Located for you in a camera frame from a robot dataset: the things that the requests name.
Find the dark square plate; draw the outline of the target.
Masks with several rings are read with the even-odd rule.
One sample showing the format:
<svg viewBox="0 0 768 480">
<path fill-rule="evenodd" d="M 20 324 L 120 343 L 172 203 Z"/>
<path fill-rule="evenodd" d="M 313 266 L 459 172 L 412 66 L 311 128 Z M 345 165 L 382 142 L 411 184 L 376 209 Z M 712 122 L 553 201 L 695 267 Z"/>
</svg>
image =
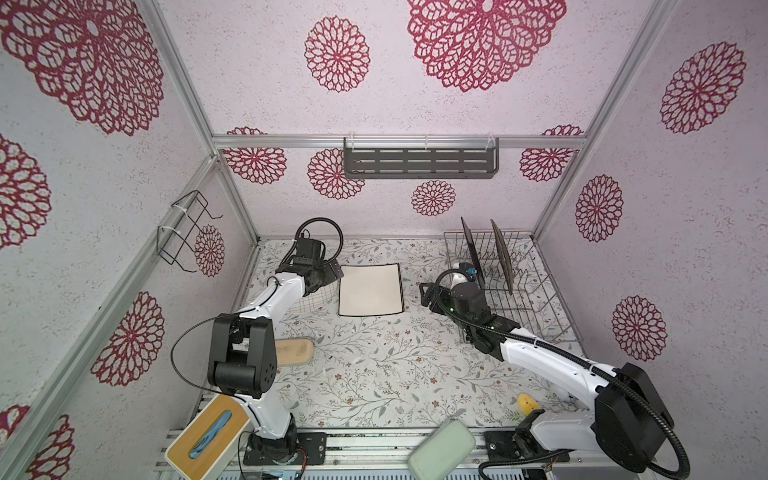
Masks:
<svg viewBox="0 0 768 480">
<path fill-rule="evenodd" d="M 476 277 L 476 282 L 477 282 L 478 286 L 480 287 L 480 289 L 484 290 L 485 289 L 485 278 L 484 278 L 484 274 L 483 274 L 483 270 L 482 270 L 482 266 L 481 266 L 481 262 L 480 262 L 480 257 L 478 255 L 478 252 L 477 252 L 477 249 L 476 249 L 476 245 L 475 245 L 475 242 L 474 242 L 474 238 L 473 238 L 473 235 L 472 235 L 472 231 L 469 228 L 469 226 L 466 223 L 466 221 L 464 220 L 464 218 L 461 218 L 461 223 L 462 223 L 462 229 L 463 229 L 463 233 L 464 233 L 465 242 L 467 244 L 467 250 L 468 250 L 468 253 L 469 253 L 469 256 L 470 256 L 470 259 L 471 259 L 471 263 L 472 263 L 473 268 L 475 270 L 474 276 Z"/>
</svg>

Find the round plaid white plate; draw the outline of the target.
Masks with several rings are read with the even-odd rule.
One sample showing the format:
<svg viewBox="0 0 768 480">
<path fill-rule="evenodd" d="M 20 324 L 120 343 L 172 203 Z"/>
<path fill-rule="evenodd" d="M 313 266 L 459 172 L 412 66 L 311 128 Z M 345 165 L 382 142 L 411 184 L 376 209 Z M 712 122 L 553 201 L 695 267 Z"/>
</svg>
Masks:
<svg viewBox="0 0 768 480">
<path fill-rule="evenodd" d="M 290 309 L 290 314 L 308 314 L 319 309 L 328 309 L 338 297 L 339 283 L 334 282 L 330 285 L 319 288 L 314 293 L 300 298 Z"/>
</svg>

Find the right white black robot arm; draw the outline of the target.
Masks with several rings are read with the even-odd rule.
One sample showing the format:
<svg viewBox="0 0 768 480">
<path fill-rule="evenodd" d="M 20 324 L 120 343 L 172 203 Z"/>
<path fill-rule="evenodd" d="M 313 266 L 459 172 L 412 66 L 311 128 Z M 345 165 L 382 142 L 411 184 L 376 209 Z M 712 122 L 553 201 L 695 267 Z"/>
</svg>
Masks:
<svg viewBox="0 0 768 480">
<path fill-rule="evenodd" d="M 534 409 L 479 465 L 481 478 L 489 468 L 567 460 L 578 450 L 600 451 L 636 474 L 650 470 L 667 479 L 689 477 L 690 459 L 674 421 L 642 368 L 577 356 L 494 313 L 478 270 L 467 263 L 420 283 L 419 291 L 422 306 L 449 318 L 476 350 L 533 372 L 589 409 L 584 416 Z"/>
</svg>

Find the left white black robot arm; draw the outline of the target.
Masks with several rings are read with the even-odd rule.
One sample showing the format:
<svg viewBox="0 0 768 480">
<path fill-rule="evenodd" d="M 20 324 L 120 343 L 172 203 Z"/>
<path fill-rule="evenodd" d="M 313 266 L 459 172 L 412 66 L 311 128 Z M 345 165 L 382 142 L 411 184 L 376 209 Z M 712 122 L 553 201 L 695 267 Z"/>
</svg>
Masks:
<svg viewBox="0 0 768 480">
<path fill-rule="evenodd" d="M 207 391 L 212 401 L 166 450 L 166 461 L 187 479 L 214 479 L 230 460 L 241 466 L 325 461 L 327 436 L 301 434 L 273 391 L 278 370 L 274 325 L 299 300 L 340 280 L 336 256 L 309 236 L 313 219 L 297 229 L 288 253 L 257 298 L 211 318 Z"/>
</svg>

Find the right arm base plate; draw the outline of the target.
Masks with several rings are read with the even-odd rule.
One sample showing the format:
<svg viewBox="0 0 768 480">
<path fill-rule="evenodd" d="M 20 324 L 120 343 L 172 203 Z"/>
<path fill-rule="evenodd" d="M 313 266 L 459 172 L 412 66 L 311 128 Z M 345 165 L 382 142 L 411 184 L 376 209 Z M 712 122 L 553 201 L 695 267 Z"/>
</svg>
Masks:
<svg viewBox="0 0 768 480">
<path fill-rule="evenodd" d="M 526 464 L 556 459 L 568 461 L 571 450 L 543 447 L 527 430 L 489 430 L 483 434 L 491 462 Z"/>
</svg>

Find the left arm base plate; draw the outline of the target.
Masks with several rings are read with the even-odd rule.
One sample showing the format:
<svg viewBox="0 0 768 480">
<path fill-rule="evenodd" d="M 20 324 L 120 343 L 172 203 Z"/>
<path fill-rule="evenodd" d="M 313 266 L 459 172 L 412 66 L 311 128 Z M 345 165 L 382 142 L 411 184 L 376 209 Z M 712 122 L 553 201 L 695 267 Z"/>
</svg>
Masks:
<svg viewBox="0 0 768 480">
<path fill-rule="evenodd" d="M 264 439 L 252 435 L 245 447 L 245 466 L 278 466 L 325 462 L 327 435 L 325 433 L 289 433 L 283 439 Z"/>
</svg>

